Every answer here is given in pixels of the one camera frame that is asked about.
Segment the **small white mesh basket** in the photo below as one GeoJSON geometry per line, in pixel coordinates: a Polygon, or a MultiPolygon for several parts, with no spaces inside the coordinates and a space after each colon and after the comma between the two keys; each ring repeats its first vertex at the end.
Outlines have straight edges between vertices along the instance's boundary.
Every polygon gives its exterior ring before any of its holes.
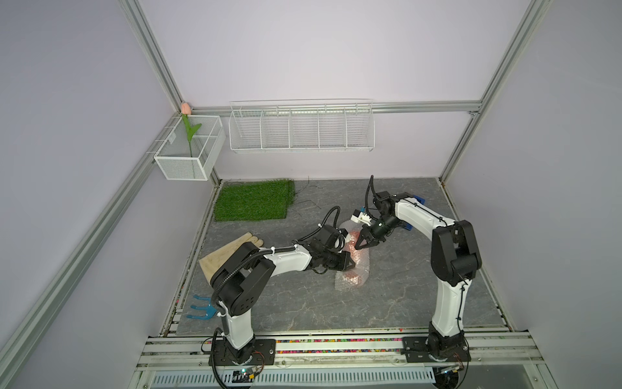
{"type": "Polygon", "coordinates": [[[154,160],[169,181],[208,181],[225,139],[219,116],[182,114],[154,160]]]}

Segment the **green artificial grass mat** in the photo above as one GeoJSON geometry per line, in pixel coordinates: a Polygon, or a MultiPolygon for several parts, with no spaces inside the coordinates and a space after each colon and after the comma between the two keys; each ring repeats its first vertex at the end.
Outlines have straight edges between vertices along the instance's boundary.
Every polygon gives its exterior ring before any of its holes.
{"type": "Polygon", "coordinates": [[[220,191],[214,217],[218,222],[285,219],[294,197],[292,180],[231,183],[220,191]]]}

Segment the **pink artificial tulip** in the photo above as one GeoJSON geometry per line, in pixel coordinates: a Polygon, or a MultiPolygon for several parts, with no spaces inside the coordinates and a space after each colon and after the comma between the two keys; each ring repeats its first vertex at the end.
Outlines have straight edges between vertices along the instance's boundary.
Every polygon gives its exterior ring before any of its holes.
{"type": "Polygon", "coordinates": [[[192,149],[192,140],[195,136],[195,134],[199,131],[199,129],[201,128],[202,124],[196,124],[196,125],[192,125],[190,122],[190,116],[192,115],[192,108],[190,106],[189,103],[187,102],[183,102],[181,104],[181,119],[184,123],[184,126],[186,128],[186,140],[188,143],[188,147],[189,147],[189,153],[190,156],[193,157],[194,153],[193,153],[193,149],[192,149]]]}

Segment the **blue tape dispenser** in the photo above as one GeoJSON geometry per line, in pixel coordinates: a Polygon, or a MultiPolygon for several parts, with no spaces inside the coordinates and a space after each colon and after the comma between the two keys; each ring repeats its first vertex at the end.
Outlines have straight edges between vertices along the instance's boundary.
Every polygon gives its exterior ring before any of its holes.
{"type": "Polygon", "coordinates": [[[409,199],[413,199],[413,200],[415,200],[416,202],[418,202],[419,204],[425,205],[425,199],[423,199],[423,198],[421,198],[421,197],[419,197],[419,196],[416,196],[416,195],[410,195],[410,196],[409,196],[409,199]]]}

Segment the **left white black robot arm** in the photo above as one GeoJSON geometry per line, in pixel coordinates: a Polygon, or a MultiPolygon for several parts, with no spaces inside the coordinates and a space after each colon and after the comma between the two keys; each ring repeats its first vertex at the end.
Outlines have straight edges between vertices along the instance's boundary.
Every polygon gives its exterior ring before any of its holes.
{"type": "Polygon", "coordinates": [[[253,360],[257,353],[251,309],[272,277],[289,272],[346,272],[356,267],[345,250],[348,231],[337,225],[341,208],[332,207],[317,228],[289,246],[257,248],[241,244],[209,280],[212,307],[221,318],[221,339],[214,349],[234,364],[253,360]]]}

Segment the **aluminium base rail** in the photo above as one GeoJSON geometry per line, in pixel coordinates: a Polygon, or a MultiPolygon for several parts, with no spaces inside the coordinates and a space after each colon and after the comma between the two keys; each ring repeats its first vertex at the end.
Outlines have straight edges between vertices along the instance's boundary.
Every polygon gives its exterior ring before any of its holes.
{"type": "Polygon", "coordinates": [[[421,331],[277,334],[257,339],[252,361],[209,353],[205,337],[147,341],[131,388],[483,387],[485,382],[555,388],[526,332],[468,332],[467,345],[442,361],[424,351],[421,331]]]}

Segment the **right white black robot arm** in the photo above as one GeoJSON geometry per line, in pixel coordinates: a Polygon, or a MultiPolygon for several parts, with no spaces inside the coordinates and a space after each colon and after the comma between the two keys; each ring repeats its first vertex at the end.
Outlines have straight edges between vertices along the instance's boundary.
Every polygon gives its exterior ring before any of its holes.
{"type": "Polygon", "coordinates": [[[365,191],[364,211],[355,211],[351,220],[361,225],[355,243],[358,251],[385,242],[403,224],[411,225],[431,241],[430,264],[437,277],[436,307],[427,340],[411,346],[411,350],[426,352],[434,361],[471,361],[463,313],[468,290],[482,267],[472,223],[445,217],[406,192],[377,192],[374,178],[369,179],[365,191]]]}

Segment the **blue yellow garden rake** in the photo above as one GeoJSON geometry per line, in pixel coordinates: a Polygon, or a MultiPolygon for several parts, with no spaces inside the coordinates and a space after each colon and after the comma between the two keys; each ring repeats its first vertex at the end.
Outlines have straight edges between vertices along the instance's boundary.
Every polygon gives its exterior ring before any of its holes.
{"type": "Polygon", "coordinates": [[[203,302],[203,305],[197,306],[196,304],[191,304],[191,312],[186,315],[187,319],[210,320],[218,313],[217,309],[212,306],[212,300],[208,297],[195,294],[193,296],[193,301],[203,302]]]}

